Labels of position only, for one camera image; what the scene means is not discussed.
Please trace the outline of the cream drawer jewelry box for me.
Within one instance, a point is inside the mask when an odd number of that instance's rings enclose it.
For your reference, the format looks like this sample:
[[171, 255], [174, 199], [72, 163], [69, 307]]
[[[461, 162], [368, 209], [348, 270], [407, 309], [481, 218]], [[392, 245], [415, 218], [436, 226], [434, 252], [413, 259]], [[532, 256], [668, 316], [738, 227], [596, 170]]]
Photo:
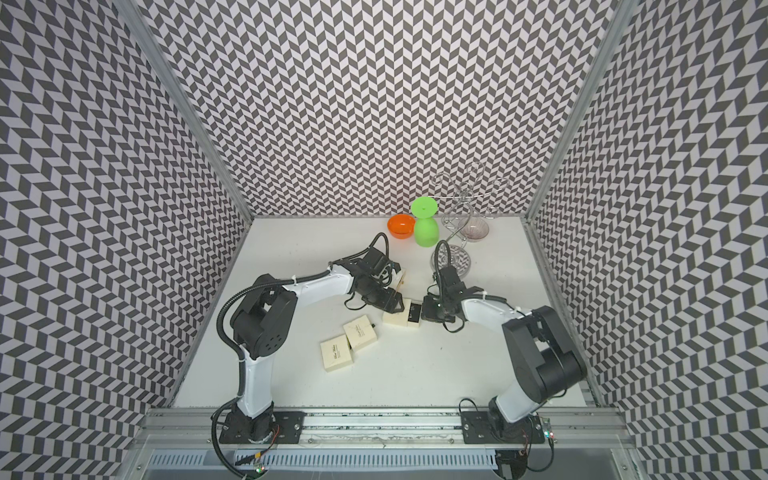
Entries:
[[390, 286], [395, 290], [399, 290], [404, 284], [405, 274], [406, 274], [405, 269], [401, 269], [399, 272], [395, 273]]

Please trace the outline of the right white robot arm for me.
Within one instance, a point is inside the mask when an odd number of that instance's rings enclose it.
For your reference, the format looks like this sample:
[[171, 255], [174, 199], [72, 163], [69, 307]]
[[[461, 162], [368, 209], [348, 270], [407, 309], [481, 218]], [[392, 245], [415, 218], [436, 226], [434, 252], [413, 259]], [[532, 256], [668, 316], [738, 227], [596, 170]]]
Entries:
[[514, 381], [489, 401], [489, 429], [500, 442], [518, 434], [529, 440], [535, 429], [533, 414], [588, 374], [565, 322], [549, 306], [523, 310], [504, 297], [466, 286], [445, 240], [437, 243], [432, 264], [437, 290], [423, 298], [422, 318], [452, 334], [474, 324], [503, 337]]

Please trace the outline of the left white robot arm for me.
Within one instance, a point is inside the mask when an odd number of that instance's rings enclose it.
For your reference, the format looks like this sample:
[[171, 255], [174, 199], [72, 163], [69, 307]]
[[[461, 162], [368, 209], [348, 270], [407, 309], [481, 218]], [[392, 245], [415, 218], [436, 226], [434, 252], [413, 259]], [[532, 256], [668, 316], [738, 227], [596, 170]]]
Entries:
[[227, 300], [215, 320], [219, 338], [237, 355], [236, 397], [212, 416], [212, 436], [222, 444], [261, 443], [277, 432], [271, 392], [276, 352], [286, 342], [297, 310], [348, 295], [385, 313], [406, 310], [393, 286], [401, 271], [390, 258], [388, 236], [380, 232], [362, 251], [333, 260], [320, 273], [277, 279], [259, 276]]

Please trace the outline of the silver jewelry stand front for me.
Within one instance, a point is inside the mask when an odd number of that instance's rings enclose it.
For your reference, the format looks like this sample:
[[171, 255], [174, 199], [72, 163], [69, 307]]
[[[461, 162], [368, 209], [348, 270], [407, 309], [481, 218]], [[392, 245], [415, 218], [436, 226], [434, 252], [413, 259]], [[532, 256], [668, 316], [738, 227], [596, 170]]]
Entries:
[[[445, 238], [448, 243], [448, 250], [451, 256], [451, 265], [456, 268], [460, 279], [468, 274], [471, 268], [471, 258], [465, 247], [468, 242], [468, 236], [463, 230], [472, 220], [474, 210], [467, 207], [464, 213], [452, 212], [442, 219], [443, 226], [449, 231], [450, 235]], [[442, 269], [447, 265], [447, 253], [435, 246], [430, 257], [430, 268], [432, 271]]]

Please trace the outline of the orange bowl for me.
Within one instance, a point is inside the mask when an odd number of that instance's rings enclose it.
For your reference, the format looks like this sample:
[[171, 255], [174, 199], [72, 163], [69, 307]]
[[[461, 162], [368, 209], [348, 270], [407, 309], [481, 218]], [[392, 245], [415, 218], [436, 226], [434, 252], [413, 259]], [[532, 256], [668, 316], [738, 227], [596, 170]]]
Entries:
[[408, 239], [414, 233], [416, 220], [409, 214], [397, 214], [387, 221], [387, 229], [396, 239]]

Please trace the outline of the green plastic stand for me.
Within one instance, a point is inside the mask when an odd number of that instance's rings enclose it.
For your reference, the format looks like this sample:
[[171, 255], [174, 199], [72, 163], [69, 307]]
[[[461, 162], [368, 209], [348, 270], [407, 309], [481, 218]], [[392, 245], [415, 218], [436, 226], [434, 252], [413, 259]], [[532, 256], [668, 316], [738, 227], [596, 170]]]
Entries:
[[413, 237], [421, 247], [432, 247], [439, 240], [439, 225], [435, 220], [438, 202], [429, 196], [416, 198], [411, 204], [411, 214], [415, 218]]

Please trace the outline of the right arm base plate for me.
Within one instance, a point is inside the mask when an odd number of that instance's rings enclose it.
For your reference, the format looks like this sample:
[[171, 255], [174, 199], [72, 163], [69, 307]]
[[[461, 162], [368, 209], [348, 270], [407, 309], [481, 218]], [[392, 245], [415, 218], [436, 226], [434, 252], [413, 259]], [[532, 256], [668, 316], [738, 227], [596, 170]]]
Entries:
[[529, 415], [514, 424], [494, 425], [487, 411], [465, 411], [460, 413], [461, 431], [465, 444], [544, 444], [550, 431], [541, 423], [541, 418]]

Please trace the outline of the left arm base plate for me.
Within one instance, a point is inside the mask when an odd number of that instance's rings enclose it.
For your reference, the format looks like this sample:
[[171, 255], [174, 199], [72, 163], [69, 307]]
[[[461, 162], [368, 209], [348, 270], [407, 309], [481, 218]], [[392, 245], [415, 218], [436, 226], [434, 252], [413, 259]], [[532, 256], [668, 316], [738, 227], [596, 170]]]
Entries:
[[239, 410], [230, 411], [221, 426], [218, 440], [225, 445], [298, 444], [306, 414], [302, 411], [267, 411], [251, 418]]

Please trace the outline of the aluminium mounting rail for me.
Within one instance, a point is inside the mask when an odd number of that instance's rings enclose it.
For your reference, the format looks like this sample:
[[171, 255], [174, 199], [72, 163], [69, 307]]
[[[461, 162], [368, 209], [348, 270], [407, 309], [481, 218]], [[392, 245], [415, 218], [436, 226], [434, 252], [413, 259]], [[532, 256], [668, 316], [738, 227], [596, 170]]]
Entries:
[[[520, 444], [465, 444], [460, 413], [486, 411], [469, 405], [462, 407], [410, 408], [277, 408], [277, 411], [302, 411], [306, 414], [298, 444], [288, 448], [445, 448], [465, 446], [513, 446]], [[541, 418], [552, 442], [564, 448], [632, 448], [634, 440], [623, 417], [612, 408], [543, 407]]]

